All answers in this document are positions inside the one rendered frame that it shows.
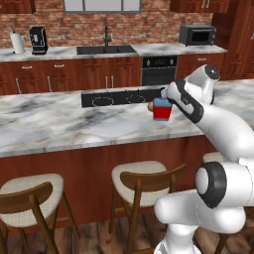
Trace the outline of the black hob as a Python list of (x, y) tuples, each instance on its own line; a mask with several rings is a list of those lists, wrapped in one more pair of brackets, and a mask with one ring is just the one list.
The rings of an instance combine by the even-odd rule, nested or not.
[(161, 87), (81, 94), (81, 107), (114, 106), (151, 102), (161, 96)]

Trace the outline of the brown wooden kitchen island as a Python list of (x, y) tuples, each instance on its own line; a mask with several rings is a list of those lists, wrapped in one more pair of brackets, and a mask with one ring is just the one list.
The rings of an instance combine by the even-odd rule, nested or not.
[(59, 174), (75, 222), (107, 220), (110, 215), (111, 171), (120, 164), (158, 161), (172, 170), (185, 164), (179, 191), (194, 187), (202, 156), (215, 148), (203, 135), (0, 158), (0, 187), (8, 181), (39, 174)]

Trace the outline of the brown wooden base cupboards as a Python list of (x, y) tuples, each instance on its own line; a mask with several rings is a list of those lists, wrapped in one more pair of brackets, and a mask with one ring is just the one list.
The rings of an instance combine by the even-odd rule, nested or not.
[(178, 58), (176, 79), (185, 78), (204, 64), (212, 64), (218, 70), (221, 70), (224, 57), (224, 53), (180, 55)]
[(140, 85), (140, 57), (0, 63), (0, 95)]

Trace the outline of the black sink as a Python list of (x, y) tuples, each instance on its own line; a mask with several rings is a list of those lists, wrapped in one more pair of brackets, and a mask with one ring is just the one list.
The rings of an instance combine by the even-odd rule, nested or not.
[(78, 55), (104, 55), (104, 54), (136, 54), (136, 51), (130, 46), (90, 46), (77, 47)]

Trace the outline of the black tap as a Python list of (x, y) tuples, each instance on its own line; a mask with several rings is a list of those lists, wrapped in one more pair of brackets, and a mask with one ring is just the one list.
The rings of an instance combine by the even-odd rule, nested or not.
[(112, 36), (110, 38), (108, 37), (108, 31), (109, 31), (109, 28), (105, 26), (105, 33), (104, 33), (104, 47), (105, 48), (107, 48), (108, 44), (112, 42)]

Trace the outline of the black microwave oven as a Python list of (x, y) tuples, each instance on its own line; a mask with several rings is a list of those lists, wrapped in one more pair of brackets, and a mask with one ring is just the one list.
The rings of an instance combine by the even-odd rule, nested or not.
[(183, 24), (179, 42), (187, 46), (212, 46), (216, 37), (214, 26), (202, 24)]

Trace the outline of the grey framed window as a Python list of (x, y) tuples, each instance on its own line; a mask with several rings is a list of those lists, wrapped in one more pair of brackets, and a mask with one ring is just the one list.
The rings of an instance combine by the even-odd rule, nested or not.
[(140, 12), (141, 0), (63, 0), (68, 13)]

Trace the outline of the black coffee machine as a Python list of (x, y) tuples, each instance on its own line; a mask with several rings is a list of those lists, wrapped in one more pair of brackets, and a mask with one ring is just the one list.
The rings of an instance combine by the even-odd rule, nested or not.
[(48, 50), (46, 30), (44, 27), (32, 27), (29, 31), (33, 55), (45, 55)]

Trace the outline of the white paper towel roll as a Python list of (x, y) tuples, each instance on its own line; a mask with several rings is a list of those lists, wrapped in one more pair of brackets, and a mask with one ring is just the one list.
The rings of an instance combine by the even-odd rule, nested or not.
[(11, 32), (10, 38), (15, 54), (23, 54), (25, 52), (24, 48), (24, 37), (20, 35), (19, 32)]

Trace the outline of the tall brown wooden cabinet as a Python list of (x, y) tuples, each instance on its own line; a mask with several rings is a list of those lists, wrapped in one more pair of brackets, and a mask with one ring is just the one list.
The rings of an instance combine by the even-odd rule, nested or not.
[(254, 0), (230, 0), (226, 13), (214, 13), (215, 44), (227, 49), (220, 78), (254, 78)]

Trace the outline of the brown wooden wall cupboards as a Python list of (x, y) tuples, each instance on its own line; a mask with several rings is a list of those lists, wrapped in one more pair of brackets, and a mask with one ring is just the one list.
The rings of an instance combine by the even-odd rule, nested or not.
[(33, 14), (35, 0), (0, 0), (0, 14)]
[(171, 0), (170, 10), (177, 13), (226, 13), (229, 0)]

